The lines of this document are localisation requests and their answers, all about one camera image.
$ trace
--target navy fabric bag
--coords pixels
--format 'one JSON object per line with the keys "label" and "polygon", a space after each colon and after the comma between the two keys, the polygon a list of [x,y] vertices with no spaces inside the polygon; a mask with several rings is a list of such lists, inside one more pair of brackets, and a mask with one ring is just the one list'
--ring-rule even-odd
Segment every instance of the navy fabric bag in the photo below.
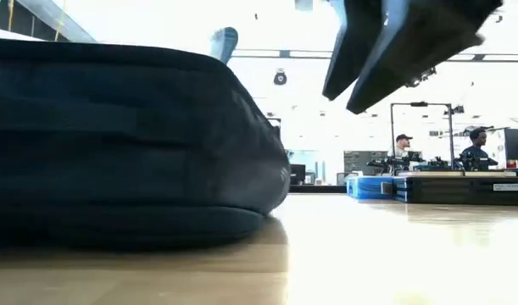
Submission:
{"label": "navy fabric bag", "polygon": [[280,139],[218,60],[0,39],[0,232],[217,244],[259,229],[288,187]]}

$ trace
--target cable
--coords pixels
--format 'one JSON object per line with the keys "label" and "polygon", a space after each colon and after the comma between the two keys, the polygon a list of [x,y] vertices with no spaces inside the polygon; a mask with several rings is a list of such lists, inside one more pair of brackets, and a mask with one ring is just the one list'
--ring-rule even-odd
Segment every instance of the cable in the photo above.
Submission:
{"label": "cable", "polygon": [[458,166],[462,170],[462,176],[465,177],[465,167],[464,162],[460,161],[459,159],[453,160],[454,164]]}
{"label": "cable", "polygon": [[8,31],[12,31],[12,22],[14,21],[14,0],[8,1],[8,9],[9,9],[9,15],[8,15]]}
{"label": "cable", "polygon": [[61,32],[61,29],[63,28],[63,19],[64,19],[64,12],[66,11],[66,0],[63,0],[63,8],[61,8],[61,17],[58,19],[58,26],[57,30],[55,31],[55,41],[58,41],[58,34]]}

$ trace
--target wooden floor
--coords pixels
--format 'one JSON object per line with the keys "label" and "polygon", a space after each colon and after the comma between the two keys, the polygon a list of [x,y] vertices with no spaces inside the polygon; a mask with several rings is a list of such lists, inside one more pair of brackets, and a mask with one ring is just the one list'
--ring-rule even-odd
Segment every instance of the wooden floor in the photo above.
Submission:
{"label": "wooden floor", "polygon": [[0,253],[0,305],[518,304],[518,208],[293,195],[245,242]]}

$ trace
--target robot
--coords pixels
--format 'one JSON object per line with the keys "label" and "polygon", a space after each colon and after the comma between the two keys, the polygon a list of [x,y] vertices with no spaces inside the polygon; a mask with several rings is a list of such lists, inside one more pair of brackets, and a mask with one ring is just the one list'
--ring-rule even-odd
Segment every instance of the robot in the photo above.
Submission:
{"label": "robot", "polygon": [[455,162],[465,171],[488,171],[489,166],[498,165],[498,162],[491,158],[479,158],[471,152],[461,153]]}
{"label": "robot", "polygon": [[407,157],[387,157],[383,160],[372,160],[368,162],[367,166],[381,168],[381,174],[390,173],[391,175],[397,175],[398,172],[403,170],[409,170],[409,165],[412,162],[421,163],[424,159],[418,152],[408,152]]}
{"label": "robot", "polygon": [[355,114],[401,86],[423,79],[466,48],[502,0],[331,0],[341,20],[323,96],[338,97],[356,80],[347,103]]}

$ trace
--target dark hair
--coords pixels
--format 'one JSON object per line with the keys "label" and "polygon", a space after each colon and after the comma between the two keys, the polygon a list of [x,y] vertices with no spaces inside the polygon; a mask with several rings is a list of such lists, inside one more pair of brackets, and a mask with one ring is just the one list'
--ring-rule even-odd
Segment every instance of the dark hair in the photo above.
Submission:
{"label": "dark hair", "polygon": [[472,130],[470,132],[470,139],[473,141],[473,140],[477,140],[477,138],[479,137],[479,135],[482,133],[482,132],[487,132],[486,129],[480,127],[480,128],[476,128],[474,130]]}

